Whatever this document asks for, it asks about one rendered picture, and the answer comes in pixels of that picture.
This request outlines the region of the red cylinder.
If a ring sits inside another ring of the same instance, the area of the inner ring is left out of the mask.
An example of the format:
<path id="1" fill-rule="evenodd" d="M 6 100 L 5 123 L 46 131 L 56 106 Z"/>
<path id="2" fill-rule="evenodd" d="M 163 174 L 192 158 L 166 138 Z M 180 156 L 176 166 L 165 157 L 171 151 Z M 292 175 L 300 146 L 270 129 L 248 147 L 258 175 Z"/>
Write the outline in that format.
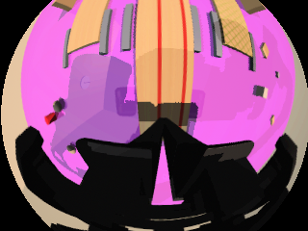
<path id="1" fill-rule="evenodd" d="M 44 116 L 43 119 L 45 119 L 45 123 L 47 124 L 47 126 L 49 126 L 50 123 L 53 123 L 54 120 L 57 120 L 57 116 L 55 115 L 55 113 L 49 113 L 49 115 Z"/>

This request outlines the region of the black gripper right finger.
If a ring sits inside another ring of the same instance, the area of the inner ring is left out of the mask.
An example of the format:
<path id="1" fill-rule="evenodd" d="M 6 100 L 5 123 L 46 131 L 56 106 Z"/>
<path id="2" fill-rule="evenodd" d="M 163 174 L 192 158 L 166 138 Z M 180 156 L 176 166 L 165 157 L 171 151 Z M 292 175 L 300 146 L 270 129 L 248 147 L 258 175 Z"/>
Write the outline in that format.
<path id="1" fill-rule="evenodd" d="M 192 187 L 205 167 L 247 158 L 251 149 L 254 149 L 254 141 L 250 140 L 207 145 L 189 135 L 166 116 L 163 116 L 163 120 L 163 141 L 173 201 L 184 201 L 182 196 Z"/>

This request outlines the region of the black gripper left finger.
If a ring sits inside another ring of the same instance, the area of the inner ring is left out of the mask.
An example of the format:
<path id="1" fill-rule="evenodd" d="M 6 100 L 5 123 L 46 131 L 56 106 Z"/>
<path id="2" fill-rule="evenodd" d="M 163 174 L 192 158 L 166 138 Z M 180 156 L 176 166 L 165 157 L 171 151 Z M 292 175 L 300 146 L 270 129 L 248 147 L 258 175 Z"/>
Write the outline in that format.
<path id="1" fill-rule="evenodd" d="M 81 138 L 76 142 L 76 149 L 88 166 L 142 177 L 143 188 L 151 201 L 161 159 L 163 126 L 165 121 L 159 116 L 137 139 L 128 143 Z"/>

